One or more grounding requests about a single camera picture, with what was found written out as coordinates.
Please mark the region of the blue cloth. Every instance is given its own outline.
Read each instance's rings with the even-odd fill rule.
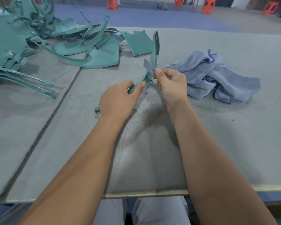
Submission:
[[[166,68],[184,73],[187,94],[198,100],[215,91],[215,99],[224,103],[245,102],[260,90],[259,77],[239,75],[222,62],[220,55],[198,49]]]

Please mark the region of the hand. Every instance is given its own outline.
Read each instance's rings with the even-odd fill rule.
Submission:
[[[170,68],[156,68],[155,74],[169,114],[172,114],[180,104],[188,103],[186,76],[183,73]]]
[[[135,90],[128,94],[127,90],[133,86],[132,80],[124,80],[108,87],[99,102],[101,117],[112,117],[123,124],[131,114],[146,82],[139,83]]]

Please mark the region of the gray table surface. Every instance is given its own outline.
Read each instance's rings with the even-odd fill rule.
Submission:
[[[132,32],[143,28],[120,28]],[[158,67],[195,49],[219,53],[237,73],[261,78],[261,91],[244,104],[225,105],[212,96],[189,101],[204,125],[251,184],[281,185],[281,35],[234,34],[191,29],[158,30]],[[83,69],[12,186],[6,201],[36,199],[91,129],[107,86],[136,82],[143,59],[120,43],[119,66]],[[115,144],[106,193],[186,189],[178,143],[155,83],[146,86]]]
[[[55,82],[52,87],[28,79],[37,85],[55,89],[55,99],[10,81],[0,80],[0,193],[59,105],[79,69],[42,49],[27,58],[26,66],[19,71]]]

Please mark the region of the person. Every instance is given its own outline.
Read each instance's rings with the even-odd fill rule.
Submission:
[[[201,224],[277,224],[245,177],[203,127],[191,108],[184,74],[155,70],[175,128],[187,188]],[[146,83],[125,80],[101,96],[93,130],[30,207],[19,225],[124,224],[121,199],[101,200],[113,145]],[[190,224],[182,197],[141,198],[134,224]]]

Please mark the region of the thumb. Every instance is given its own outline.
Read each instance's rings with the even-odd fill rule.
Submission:
[[[165,81],[169,80],[165,75],[165,73],[160,68],[155,69],[155,74],[156,74],[156,79],[160,82],[161,86],[162,84],[165,83]]]
[[[136,88],[134,89],[134,91],[131,93],[131,97],[133,97],[135,100],[138,100],[139,96],[141,95],[141,93],[143,92],[143,89],[146,86],[146,82],[142,81],[140,82]]]

